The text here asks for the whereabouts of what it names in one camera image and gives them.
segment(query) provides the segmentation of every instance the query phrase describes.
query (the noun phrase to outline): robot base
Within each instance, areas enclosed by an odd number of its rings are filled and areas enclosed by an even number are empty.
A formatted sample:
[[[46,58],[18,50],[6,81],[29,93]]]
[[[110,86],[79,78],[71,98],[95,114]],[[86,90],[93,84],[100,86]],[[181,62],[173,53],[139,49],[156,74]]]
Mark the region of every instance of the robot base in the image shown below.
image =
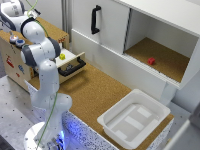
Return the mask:
[[[40,122],[38,124],[35,124],[34,126],[32,126],[25,134],[24,137],[24,149],[25,150],[36,150],[37,148],[37,142],[34,140],[34,137],[37,135],[37,133],[39,132],[39,130],[43,127],[45,123],[44,122]],[[69,143],[69,139],[65,138],[63,139],[64,141],[64,147],[67,147],[67,143]],[[44,145],[39,145],[37,150],[55,150],[55,148],[49,149],[49,147],[47,146],[47,144]]]

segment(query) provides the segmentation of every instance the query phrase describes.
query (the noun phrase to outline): black drawer handle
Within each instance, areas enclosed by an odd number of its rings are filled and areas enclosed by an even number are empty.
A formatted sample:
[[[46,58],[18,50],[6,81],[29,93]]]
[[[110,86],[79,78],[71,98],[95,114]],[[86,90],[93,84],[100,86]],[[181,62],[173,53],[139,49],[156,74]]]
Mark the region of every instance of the black drawer handle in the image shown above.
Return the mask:
[[[59,74],[61,76],[66,77],[66,76],[69,76],[70,74],[76,72],[77,70],[83,68],[86,65],[86,63],[80,57],[77,58],[77,61],[79,62],[79,65],[75,66],[69,70],[66,69],[65,71],[63,71],[61,68],[58,68]]]
[[[100,30],[98,28],[96,28],[96,12],[101,10],[101,7],[96,5],[96,8],[94,8],[92,10],[92,25],[91,25],[91,30],[92,30],[92,34],[96,34],[98,33]]]

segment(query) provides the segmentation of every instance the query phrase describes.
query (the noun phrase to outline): red toy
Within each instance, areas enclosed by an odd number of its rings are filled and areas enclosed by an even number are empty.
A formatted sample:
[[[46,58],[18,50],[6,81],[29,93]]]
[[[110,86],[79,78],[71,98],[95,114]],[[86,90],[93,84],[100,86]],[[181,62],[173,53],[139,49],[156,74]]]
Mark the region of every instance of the red toy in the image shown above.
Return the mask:
[[[153,57],[148,59],[148,64],[153,65],[155,63],[155,59]]]

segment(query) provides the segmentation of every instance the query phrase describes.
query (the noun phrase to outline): cabinet shelf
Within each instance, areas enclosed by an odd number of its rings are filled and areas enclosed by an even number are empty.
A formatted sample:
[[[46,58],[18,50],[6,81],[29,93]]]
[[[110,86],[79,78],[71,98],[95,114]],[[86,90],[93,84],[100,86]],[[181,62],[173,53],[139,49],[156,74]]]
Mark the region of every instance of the cabinet shelf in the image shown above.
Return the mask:
[[[190,58],[149,38],[144,38],[125,53],[147,65],[149,65],[148,58],[155,58],[155,64],[149,66],[177,82],[181,82],[190,60]]]

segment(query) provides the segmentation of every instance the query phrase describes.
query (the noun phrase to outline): open drawer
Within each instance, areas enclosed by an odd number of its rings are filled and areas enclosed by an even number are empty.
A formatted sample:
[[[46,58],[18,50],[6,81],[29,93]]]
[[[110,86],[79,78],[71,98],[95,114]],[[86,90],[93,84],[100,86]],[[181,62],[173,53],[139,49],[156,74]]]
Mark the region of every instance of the open drawer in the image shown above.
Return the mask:
[[[56,58],[60,84],[81,72],[86,65],[84,52],[74,55],[68,50],[62,49],[61,53],[65,54],[66,59]]]

